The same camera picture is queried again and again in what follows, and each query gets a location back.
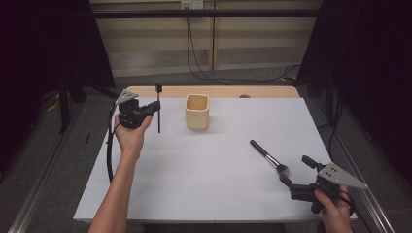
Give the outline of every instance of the black rod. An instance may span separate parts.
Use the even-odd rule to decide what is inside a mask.
[[[170,17],[319,17],[342,14],[319,10],[196,10],[196,11],[94,11],[95,18],[170,18]]]

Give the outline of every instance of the white table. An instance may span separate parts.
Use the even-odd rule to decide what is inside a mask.
[[[155,115],[137,163],[128,219],[161,223],[320,219],[311,213],[311,203],[291,199],[275,168],[250,145],[256,140],[287,165],[293,183],[312,183],[316,171],[301,162],[301,156],[324,164],[330,160],[304,100],[211,97],[210,125],[204,132],[187,129],[185,98],[161,99],[161,133],[157,134]],[[139,99],[141,104],[154,101]],[[106,141],[107,135],[75,220],[90,222],[108,190]],[[119,159],[115,139],[114,170]]]

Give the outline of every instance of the beige cup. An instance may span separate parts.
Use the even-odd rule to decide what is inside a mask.
[[[191,94],[186,98],[186,124],[189,129],[202,131],[209,126],[209,96]]]

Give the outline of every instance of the finger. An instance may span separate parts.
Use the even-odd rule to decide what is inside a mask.
[[[119,114],[115,115],[115,125],[120,123]]]
[[[339,188],[341,190],[341,192],[339,192],[339,196],[349,201],[348,186],[340,185]]]
[[[146,116],[145,120],[143,120],[143,123],[139,128],[141,128],[141,130],[145,132],[146,129],[149,128],[149,126],[151,125],[153,118],[153,116]]]
[[[333,204],[332,200],[330,200],[330,198],[322,191],[316,189],[315,196],[319,200],[319,202],[321,202],[322,205],[324,205],[327,212],[331,213],[336,211],[336,207]]]

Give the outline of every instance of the hand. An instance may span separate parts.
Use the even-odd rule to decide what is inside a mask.
[[[342,191],[348,192],[347,186],[340,186]],[[342,198],[349,200],[346,193],[339,193]],[[322,209],[322,218],[327,233],[349,233],[352,232],[351,223],[349,221],[349,205],[342,200],[337,200],[336,205],[330,200],[330,198],[321,192],[315,190],[315,196],[324,205]]]
[[[116,115],[115,125],[119,126],[115,129],[115,134],[120,144],[121,158],[131,158],[133,161],[139,159],[140,151],[144,143],[144,134],[146,129],[151,125],[152,118],[152,116],[147,116],[140,127],[128,129],[119,125],[119,115]]]

